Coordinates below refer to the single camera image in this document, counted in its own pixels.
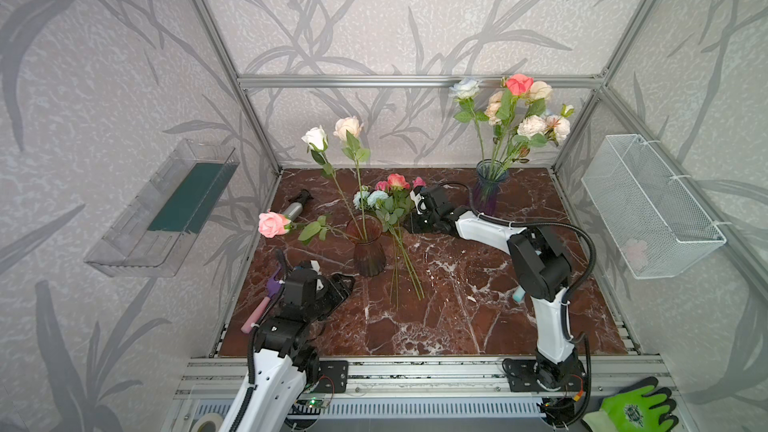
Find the flower bunch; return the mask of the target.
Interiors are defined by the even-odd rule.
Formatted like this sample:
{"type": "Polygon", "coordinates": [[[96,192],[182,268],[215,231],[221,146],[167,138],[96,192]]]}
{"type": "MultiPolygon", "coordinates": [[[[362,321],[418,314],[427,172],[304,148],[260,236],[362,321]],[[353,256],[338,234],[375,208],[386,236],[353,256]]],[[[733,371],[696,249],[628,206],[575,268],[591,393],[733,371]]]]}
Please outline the flower bunch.
{"type": "Polygon", "coordinates": [[[402,258],[402,266],[395,265],[393,285],[399,282],[399,270],[403,268],[413,286],[416,297],[425,297],[424,289],[416,268],[408,254],[404,241],[405,220],[414,211],[415,201],[412,193],[426,185],[419,176],[408,181],[404,175],[390,174],[386,180],[379,181],[371,188],[361,185],[353,196],[353,204],[361,212],[371,212],[379,221],[382,230],[389,233],[394,241],[397,253],[402,258]]]}

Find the purple blue glass vase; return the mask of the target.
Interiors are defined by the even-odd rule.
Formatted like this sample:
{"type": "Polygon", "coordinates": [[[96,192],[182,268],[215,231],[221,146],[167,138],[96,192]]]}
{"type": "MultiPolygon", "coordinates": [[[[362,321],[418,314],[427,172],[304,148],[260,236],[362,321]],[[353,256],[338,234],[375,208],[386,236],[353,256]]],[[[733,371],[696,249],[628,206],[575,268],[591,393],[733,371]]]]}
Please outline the purple blue glass vase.
{"type": "Polygon", "coordinates": [[[502,186],[509,178],[504,164],[498,160],[485,159],[476,166],[477,179],[472,189],[474,207],[487,215],[494,215],[502,186]]]}

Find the dark red glass vase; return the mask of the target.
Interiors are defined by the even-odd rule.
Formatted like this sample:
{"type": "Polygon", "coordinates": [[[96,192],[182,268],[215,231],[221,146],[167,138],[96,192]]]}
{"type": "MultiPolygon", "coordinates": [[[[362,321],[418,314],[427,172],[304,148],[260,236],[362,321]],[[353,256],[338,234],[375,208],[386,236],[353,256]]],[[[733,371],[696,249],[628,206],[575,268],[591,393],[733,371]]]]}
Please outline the dark red glass vase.
{"type": "Polygon", "coordinates": [[[363,277],[375,277],[386,267],[382,225],[375,217],[350,219],[345,233],[353,244],[354,270],[363,277]]]}

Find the pink rose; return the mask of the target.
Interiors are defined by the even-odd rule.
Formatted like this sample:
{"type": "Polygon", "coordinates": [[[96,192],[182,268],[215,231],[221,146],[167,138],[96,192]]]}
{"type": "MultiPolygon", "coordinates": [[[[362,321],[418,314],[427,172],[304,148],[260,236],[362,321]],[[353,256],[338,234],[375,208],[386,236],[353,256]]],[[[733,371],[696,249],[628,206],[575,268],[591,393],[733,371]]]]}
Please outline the pink rose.
{"type": "Polygon", "coordinates": [[[304,245],[309,245],[314,240],[325,241],[330,236],[353,239],[353,236],[342,228],[333,226],[325,215],[312,222],[295,222],[286,215],[273,211],[259,215],[258,232],[266,238],[297,233],[298,240],[304,245]]]}

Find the peach rose stem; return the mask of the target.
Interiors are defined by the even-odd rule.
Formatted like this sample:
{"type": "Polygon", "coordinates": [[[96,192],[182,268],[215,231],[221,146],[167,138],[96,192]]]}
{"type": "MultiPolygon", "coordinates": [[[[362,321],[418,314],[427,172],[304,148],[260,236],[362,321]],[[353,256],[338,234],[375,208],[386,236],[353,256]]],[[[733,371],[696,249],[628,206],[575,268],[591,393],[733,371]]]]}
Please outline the peach rose stem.
{"type": "Polygon", "coordinates": [[[491,159],[495,160],[498,155],[499,143],[504,133],[506,113],[503,110],[503,91],[495,92],[488,101],[485,115],[493,131],[493,148],[491,159]]]}

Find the pale blue rose stem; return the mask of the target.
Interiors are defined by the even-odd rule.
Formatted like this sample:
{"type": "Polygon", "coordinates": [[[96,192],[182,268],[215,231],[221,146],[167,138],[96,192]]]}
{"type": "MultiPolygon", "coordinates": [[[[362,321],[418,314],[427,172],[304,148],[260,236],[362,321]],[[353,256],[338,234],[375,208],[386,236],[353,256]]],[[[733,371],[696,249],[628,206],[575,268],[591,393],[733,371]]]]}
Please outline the pale blue rose stem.
{"type": "Polygon", "coordinates": [[[450,88],[450,95],[458,105],[459,110],[454,119],[462,124],[471,123],[474,126],[479,141],[481,159],[486,159],[485,144],[481,131],[481,124],[488,121],[488,117],[476,108],[475,99],[480,91],[480,81],[474,78],[464,78],[450,88]]]}

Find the white pink peony stem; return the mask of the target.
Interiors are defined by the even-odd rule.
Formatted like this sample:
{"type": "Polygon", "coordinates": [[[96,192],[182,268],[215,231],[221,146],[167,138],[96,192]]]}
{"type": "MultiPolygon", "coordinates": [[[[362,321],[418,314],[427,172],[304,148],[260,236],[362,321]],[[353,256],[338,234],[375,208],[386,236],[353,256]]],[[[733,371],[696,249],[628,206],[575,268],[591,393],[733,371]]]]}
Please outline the white pink peony stem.
{"type": "Polygon", "coordinates": [[[564,104],[557,114],[546,112],[524,118],[508,140],[502,160],[503,169],[515,163],[527,163],[534,149],[564,143],[571,132],[570,117],[574,112],[573,106],[564,104]]]}

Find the white rose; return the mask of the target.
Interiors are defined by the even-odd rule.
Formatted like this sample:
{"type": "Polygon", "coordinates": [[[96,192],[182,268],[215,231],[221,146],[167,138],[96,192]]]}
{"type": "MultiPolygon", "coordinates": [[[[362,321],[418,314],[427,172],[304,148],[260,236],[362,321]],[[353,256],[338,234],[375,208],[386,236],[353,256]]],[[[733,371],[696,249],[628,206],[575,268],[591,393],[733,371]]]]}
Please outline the white rose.
{"type": "Polygon", "coordinates": [[[311,154],[313,160],[321,167],[323,174],[333,180],[346,208],[349,213],[352,214],[352,207],[347,201],[341,185],[337,180],[336,170],[327,158],[328,137],[323,127],[317,126],[309,129],[304,133],[301,139],[307,145],[307,150],[311,154]]]}

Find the pink red rose stem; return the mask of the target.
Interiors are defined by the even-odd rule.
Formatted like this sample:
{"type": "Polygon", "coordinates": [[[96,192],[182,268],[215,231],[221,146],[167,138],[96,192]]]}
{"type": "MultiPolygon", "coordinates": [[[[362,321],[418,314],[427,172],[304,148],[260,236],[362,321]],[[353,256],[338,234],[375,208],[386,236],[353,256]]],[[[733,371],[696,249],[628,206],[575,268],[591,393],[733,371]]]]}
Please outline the pink red rose stem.
{"type": "Polygon", "coordinates": [[[501,163],[503,170],[510,164],[510,157],[514,150],[512,137],[514,136],[513,122],[515,120],[517,103],[525,99],[534,83],[532,77],[524,74],[515,74],[503,79],[503,90],[494,95],[493,105],[495,113],[490,122],[494,128],[494,152],[492,158],[501,163]]]}

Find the cream pink rose stem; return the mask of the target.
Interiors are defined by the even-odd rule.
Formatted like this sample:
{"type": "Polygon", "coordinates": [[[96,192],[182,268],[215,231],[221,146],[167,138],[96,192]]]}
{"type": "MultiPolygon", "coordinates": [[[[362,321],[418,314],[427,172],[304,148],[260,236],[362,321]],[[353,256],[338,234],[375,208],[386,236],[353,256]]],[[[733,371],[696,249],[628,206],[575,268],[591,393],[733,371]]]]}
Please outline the cream pink rose stem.
{"type": "Polygon", "coordinates": [[[552,93],[553,88],[549,84],[544,81],[534,81],[522,96],[527,106],[525,118],[544,114],[552,93]]]}

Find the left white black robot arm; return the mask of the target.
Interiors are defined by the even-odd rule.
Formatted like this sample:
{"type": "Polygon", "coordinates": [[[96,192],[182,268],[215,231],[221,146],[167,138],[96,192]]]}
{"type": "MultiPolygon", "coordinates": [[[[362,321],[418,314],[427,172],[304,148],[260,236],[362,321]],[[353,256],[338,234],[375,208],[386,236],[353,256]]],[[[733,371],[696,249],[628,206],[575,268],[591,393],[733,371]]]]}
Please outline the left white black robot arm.
{"type": "Polygon", "coordinates": [[[352,294],[355,277],[321,274],[305,261],[285,273],[279,292],[251,328],[247,371],[220,429],[278,431],[304,390],[321,380],[312,325],[352,294]]]}

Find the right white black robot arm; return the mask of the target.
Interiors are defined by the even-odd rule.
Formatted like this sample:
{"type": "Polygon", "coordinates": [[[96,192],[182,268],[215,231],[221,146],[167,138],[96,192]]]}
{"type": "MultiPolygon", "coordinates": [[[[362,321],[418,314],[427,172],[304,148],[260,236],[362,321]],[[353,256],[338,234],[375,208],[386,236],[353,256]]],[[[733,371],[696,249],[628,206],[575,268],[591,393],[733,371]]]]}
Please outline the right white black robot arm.
{"type": "Polygon", "coordinates": [[[505,252],[523,293],[531,298],[536,319],[535,363],[520,369],[509,359],[507,374],[557,391],[580,370],[577,338],[570,328],[569,305],[575,286],[568,250],[553,231],[577,229],[559,222],[513,222],[456,206],[444,185],[418,186],[410,192],[414,209],[406,220],[413,233],[441,233],[505,252]]]}

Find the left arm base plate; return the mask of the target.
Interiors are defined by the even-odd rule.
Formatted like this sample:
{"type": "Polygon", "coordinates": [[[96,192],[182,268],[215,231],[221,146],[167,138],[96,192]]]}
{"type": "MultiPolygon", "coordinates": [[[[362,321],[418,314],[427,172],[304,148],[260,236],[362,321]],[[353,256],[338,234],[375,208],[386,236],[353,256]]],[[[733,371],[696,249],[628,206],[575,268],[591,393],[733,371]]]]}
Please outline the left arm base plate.
{"type": "Polygon", "coordinates": [[[344,393],[347,389],[350,363],[347,360],[321,360],[316,381],[309,392],[314,394],[344,393]]]}

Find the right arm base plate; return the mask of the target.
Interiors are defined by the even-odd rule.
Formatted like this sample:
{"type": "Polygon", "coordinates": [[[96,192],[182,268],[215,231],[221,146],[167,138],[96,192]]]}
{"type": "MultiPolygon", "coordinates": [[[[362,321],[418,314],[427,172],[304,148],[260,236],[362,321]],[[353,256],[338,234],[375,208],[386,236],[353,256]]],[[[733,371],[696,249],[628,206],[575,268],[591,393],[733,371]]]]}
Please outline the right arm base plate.
{"type": "Polygon", "coordinates": [[[579,392],[587,376],[584,365],[573,357],[558,364],[545,358],[505,358],[502,371],[511,392],[579,392]]]}

